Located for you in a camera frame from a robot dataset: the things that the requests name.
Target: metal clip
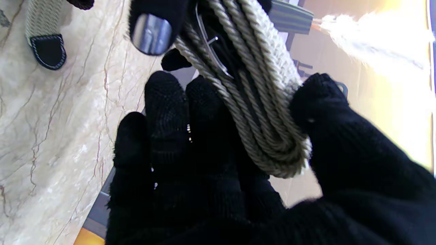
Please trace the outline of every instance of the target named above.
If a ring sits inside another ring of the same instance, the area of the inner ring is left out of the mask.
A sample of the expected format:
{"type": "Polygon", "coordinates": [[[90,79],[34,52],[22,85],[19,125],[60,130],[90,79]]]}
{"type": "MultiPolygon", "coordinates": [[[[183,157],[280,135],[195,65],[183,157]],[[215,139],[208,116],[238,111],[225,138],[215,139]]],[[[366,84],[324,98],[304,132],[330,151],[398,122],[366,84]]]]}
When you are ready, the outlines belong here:
{"type": "Polygon", "coordinates": [[[206,50],[209,53],[213,63],[216,67],[218,67],[224,74],[233,79],[232,75],[228,73],[227,67],[219,60],[215,50],[211,47],[211,44],[218,40],[218,37],[215,36],[212,39],[209,39],[208,34],[206,33],[206,28],[204,27],[203,18],[201,14],[198,13],[198,2],[195,4],[195,16],[197,17],[198,26],[200,27],[201,32],[201,40],[203,44],[206,46],[206,50]]]}

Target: black knit glove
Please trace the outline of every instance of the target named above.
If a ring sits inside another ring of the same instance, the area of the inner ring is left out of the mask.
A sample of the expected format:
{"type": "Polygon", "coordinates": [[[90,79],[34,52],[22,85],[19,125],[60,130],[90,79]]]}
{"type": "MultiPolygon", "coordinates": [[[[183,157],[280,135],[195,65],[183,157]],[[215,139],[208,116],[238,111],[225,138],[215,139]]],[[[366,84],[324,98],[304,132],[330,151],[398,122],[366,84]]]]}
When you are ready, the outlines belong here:
{"type": "Polygon", "coordinates": [[[81,10],[88,10],[94,6],[94,0],[67,0],[69,3],[74,5],[76,8],[81,10]]]}
{"type": "Polygon", "coordinates": [[[329,75],[313,74],[295,93],[291,104],[291,115],[295,123],[310,133],[320,121],[329,120],[343,111],[351,110],[347,98],[329,75]]]}

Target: braided rope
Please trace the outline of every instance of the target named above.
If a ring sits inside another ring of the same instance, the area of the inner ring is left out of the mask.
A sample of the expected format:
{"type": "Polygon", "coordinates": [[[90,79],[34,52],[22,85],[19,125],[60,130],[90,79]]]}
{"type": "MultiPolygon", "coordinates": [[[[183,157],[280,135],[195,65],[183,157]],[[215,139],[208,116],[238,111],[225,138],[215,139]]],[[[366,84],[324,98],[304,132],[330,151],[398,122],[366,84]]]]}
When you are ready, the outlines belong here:
{"type": "Polygon", "coordinates": [[[31,37],[59,34],[63,3],[64,0],[30,0],[25,31],[29,44],[31,37]]]}
{"type": "Polygon", "coordinates": [[[253,162],[276,177],[299,174],[307,166],[311,145],[293,122],[288,106],[302,81],[278,31],[257,0],[207,2],[246,66],[247,74],[239,71],[243,91],[214,65],[190,24],[184,30],[204,58],[180,37],[176,48],[218,88],[253,162]]]}

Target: finger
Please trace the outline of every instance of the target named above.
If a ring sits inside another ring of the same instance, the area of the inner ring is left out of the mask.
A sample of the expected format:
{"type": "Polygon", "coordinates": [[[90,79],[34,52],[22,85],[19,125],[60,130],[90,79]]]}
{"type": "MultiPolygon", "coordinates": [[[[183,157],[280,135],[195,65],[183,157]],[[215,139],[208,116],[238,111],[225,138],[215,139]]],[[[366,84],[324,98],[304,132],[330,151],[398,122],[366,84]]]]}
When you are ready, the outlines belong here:
{"type": "Polygon", "coordinates": [[[164,71],[175,71],[192,66],[191,63],[189,63],[189,61],[175,48],[165,54],[160,65],[164,71]]]}
{"type": "Polygon", "coordinates": [[[129,33],[135,47],[148,55],[166,52],[179,35],[189,0],[132,0],[129,33]]]}
{"type": "Polygon", "coordinates": [[[69,3],[74,5],[76,8],[81,10],[88,10],[94,6],[94,0],[67,0],[69,3]]]}
{"type": "Polygon", "coordinates": [[[215,87],[199,76],[186,87],[191,118],[192,140],[205,175],[228,174],[237,178],[232,141],[234,123],[215,87]]]}
{"type": "Polygon", "coordinates": [[[127,114],[118,126],[114,166],[125,169],[145,167],[148,147],[145,116],[139,112],[127,114]]]}
{"type": "Polygon", "coordinates": [[[151,75],[145,85],[145,111],[153,174],[158,179],[189,174],[188,102],[173,75],[163,71],[151,75]]]}
{"type": "Polygon", "coordinates": [[[154,183],[148,160],[149,148],[145,116],[139,112],[129,113],[121,120],[115,140],[111,205],[138,197],[137,188],[143,190],[144,196],[151,193],[154,183]]]}

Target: gloved hand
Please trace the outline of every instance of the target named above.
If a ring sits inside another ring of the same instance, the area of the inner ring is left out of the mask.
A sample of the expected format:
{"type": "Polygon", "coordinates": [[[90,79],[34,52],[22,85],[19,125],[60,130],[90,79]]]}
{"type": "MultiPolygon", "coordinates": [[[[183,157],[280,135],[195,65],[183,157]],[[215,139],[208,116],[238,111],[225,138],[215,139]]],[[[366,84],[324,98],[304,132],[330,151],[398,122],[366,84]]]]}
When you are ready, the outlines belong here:
{"type": "Polygon", "coordinates": [[[184,93],[173,75],[155,72],[145,105],[146,116],[131,112],[118,127],[107,244],[140,230],[140,239],[159,241],[167,227],[177,233],[211,218],[267,222],[284,211],[209,81],[199,76],[184,93]]]}
{"type": "Polygon", "coordinates": [[[329,75],[319,73],[304,82],[290,103],[292,118],[309,135],[319,122],[328,122],[329,117],[349,110],[348,100],[336,82],[329,75]]]}

